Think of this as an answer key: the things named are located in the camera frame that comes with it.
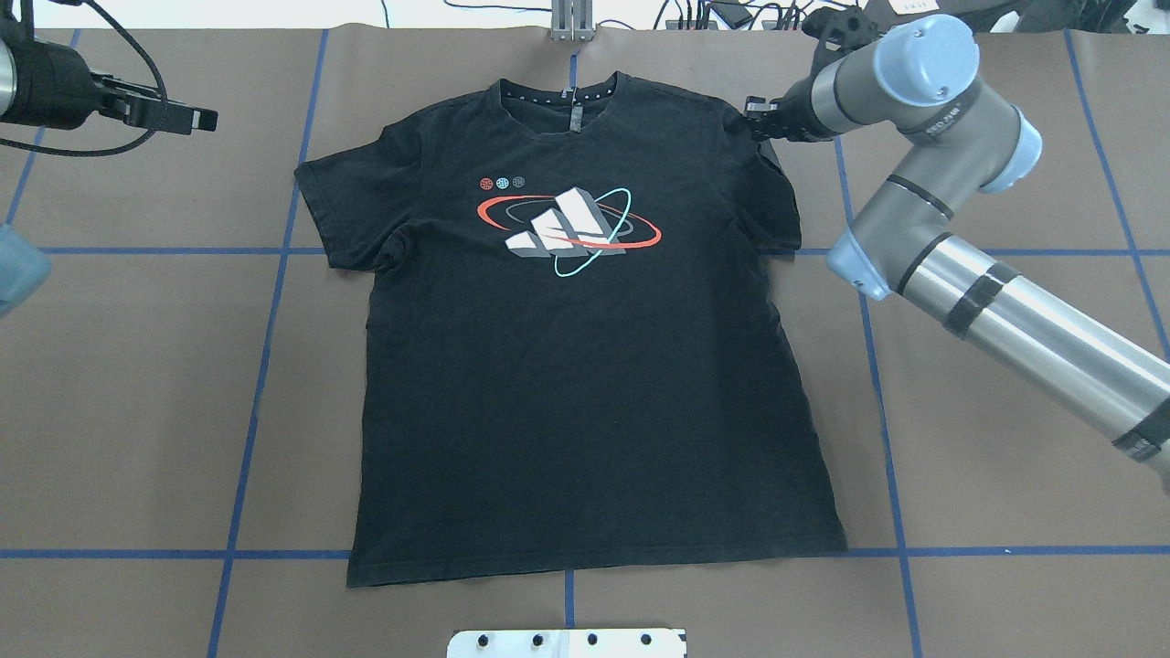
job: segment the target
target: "black t-shirt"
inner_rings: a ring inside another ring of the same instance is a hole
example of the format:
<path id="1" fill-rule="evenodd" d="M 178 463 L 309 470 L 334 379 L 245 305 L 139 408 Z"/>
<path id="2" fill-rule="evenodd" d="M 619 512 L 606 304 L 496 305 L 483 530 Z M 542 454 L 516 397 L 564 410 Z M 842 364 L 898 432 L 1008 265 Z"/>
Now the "black t-shirt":
<path id="1" fill-rule="evenodd" d="M 845 549 L 756 255 L 792 187 L 729 104 L 498 81 L 296 178 L 374 272 L 349 587 Z"/>

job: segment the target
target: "t-shirt sleeve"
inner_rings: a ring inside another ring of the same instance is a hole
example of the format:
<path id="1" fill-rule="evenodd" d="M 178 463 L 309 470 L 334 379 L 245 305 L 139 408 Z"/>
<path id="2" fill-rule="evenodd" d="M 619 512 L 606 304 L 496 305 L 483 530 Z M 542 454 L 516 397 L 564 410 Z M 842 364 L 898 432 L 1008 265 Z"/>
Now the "t-shirt sleeve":
<path id="1" fill-rule="evenodd" d="M 800 213 L 792 184 L 769 142 L 751 138 L 748 121 L 728 107 L 723 128 L 729 150 L 731 194 L 741 224 L 759 248 L 800 247 Z"/>
<path id="2" fill-rule="evenodd" d="M 372 270 L 390 262 L 390 238 L 418 199 L 420 160 L 412 116 L 383 129 L 377 142 L 296 167 L 330 267 Z"/>

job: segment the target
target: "neckline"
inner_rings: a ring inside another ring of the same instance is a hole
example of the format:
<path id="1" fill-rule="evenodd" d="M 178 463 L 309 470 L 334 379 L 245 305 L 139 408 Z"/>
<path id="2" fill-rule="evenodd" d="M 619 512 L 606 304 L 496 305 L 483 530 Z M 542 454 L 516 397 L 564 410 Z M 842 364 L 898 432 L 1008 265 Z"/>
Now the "neckline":
<path id="1" fill-rule="evenodd" d="M 590 87 L 577 88 L 576 98 L 580 103 L 589 104 L 590 102 L 596 102 L 601 98 L 608 98 L 608 102 L 601 112 L 593 117 L 592 121 L 583 125 L 580 132 L 574 132 L 572 130 L 565 130 L 563 132 L 537 132 L 526 123 L 512 116 L 503 103 L 507 97 L 525 102 L 531 101 L 534 104 L 539 105 L 555 107 L 571 104 L 573 102 L 572 97 L 564 95 L 564 91 L 560 89 L 556 91 L 545 91 L 525 87 L 507 78 L 500 78 L 491 85 L 490 89 L 488 89 L 488 102 L 491 105 L 493 111 L 500 115 L 500 118 L 503 122 L 530 139 L 537 139 L 541 142 L 581 139 L 585 136 L 597 132 L 607 123 L 611 115 L 614 114 L 617 107 L 621 104 L 621 100 L 626 95 L 628 81 L 629 76 L 621 71 L 614 71 L 613 75 L 604 82 L 599 82 Z"/>

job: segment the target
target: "blue joint cap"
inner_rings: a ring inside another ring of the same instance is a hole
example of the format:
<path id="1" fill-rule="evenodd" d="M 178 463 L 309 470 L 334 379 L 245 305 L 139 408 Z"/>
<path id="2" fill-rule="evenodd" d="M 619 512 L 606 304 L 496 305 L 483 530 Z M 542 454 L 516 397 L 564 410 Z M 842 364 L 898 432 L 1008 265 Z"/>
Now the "blue joint cap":
<path id="1" fill-rule="evenodd" d="M 837 244 L 833 248 L 828 251 L 828 256 L 825 259 L 828 268 L 833 270 L 833 274 L 845 279 L 860 293 L 863 293 L 867 297 L 880 302 L 885 300 L 893 290 L 886 279 L 878 272 L 874 267 L 873 261 L 866 255 L 865 249 L 858 244 L 858 239 L 853 237 L 853 232 L 848 228 L 845 233 L 837 239 Z"/>
<path id="2" fill-rule="evenodd" d="M 12 226 L 0 226 L 0 317 L 49 277 L 53 266 L 41 249 L 29 245 Z"/>
<path id="3" fill-rule="evenodd" d="M 1016 114 L 1020 116 L 1020 137 L 1016 142 L 1016 151 L 1012 152 L 1011 159 L 1007 160 L 1007 165 L 999 172 L 999 176 L 979 187 L 980 192 L 1003 192 L 1027 176 L 1035 163 L 1040 160 L 1040 152 L 1044 150 L 1044 138 L 1040 137 L 1040 131 L 1028 123 L 1019 108 L 1016 108 Z"/>
<path id="4" fill-rule="evenodd" d="M 915 108 L 958 96 L 978 70 L 979 46 L 971 28 L 948 14 L 894 27 L 874 50 L 878 84 L 895 101 Z"/>

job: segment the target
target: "black fabric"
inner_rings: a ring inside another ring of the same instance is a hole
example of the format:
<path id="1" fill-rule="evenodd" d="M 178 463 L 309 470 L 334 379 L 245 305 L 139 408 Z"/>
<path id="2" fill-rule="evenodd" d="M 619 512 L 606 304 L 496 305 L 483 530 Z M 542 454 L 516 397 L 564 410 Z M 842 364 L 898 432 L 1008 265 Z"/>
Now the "black fabric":
<path id="1" fill-rule="evenodd" d="M 296 178 L 376 273 L 350 587 L 845 549 L 755 251 L 792 189 L 734 108 L 500 81 Z"/>

